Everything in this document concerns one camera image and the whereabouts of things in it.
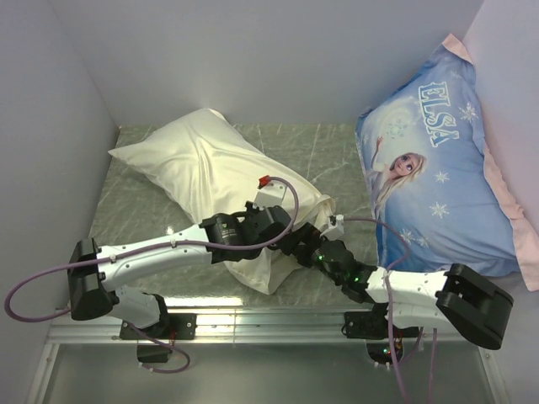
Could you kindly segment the cream pillowcase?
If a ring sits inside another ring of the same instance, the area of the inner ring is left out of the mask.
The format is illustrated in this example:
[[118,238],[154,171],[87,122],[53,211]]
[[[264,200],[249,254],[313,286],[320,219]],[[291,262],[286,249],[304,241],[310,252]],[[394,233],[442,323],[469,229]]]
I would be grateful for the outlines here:
[[162,188],[194,223],[243,210],[265,175],[283,178],[297,191],[296,197],[287,194],[282,204],[289,214],[299,210],[295,228],[309,222],[323,229],[336,210],[333,198],[265,156],[213,109],[198,109],[144,141],[109,153]]

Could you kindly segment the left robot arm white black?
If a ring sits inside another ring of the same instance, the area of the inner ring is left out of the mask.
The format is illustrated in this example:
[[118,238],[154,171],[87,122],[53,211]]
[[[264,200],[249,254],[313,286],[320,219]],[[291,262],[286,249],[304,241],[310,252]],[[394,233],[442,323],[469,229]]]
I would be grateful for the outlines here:
[[82,239],[67,270],[71,318],[89,321],[113,316],[150,338],[161,338],[170,325],[163,298],[135,290],[131,282],[180,266],[253,260],[292,225],[280,206],[249,206],[144,242],[101,247],[93,238]]

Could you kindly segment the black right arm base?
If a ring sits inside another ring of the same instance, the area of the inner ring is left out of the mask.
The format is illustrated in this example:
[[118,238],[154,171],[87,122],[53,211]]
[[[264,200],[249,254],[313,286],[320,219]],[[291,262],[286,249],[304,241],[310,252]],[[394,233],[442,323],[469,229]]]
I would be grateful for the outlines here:
[[375,304],[369,311],[346,311],[341,333],[348,339],[366,341],[366,351],[375,366],[393,367],[392,353],[398,362],[406,362],[419,350],[423,329],[392,326],[393,346],[389,343],[388,303]]

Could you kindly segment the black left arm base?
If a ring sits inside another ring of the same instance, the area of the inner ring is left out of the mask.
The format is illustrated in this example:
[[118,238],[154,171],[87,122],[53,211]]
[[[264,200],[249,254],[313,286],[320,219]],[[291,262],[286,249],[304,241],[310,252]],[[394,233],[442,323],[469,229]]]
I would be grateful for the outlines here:
[[169,313],[167,320],[138,331],[123,321],[119,340],[136,342],[137,360],[147,368],[166,364],[173,354],[184,356],[186,368],[190,364],[189,355],[179,351],[177,342],[192,341],[195,338],[196,326],[197,315],[192,312]]

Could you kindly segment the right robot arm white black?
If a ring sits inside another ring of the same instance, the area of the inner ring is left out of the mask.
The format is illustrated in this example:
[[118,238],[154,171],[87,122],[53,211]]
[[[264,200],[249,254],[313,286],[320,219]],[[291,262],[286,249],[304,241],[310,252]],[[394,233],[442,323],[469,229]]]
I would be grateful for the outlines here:
[[513,298],[466,265],[432,273],[387,271],[354,258],[344,242],[304,225],[275,244],[303,267],[316,268],[357,303],[371,303],[374,332],[433,328],[457,333],[479,347],[500,349]]

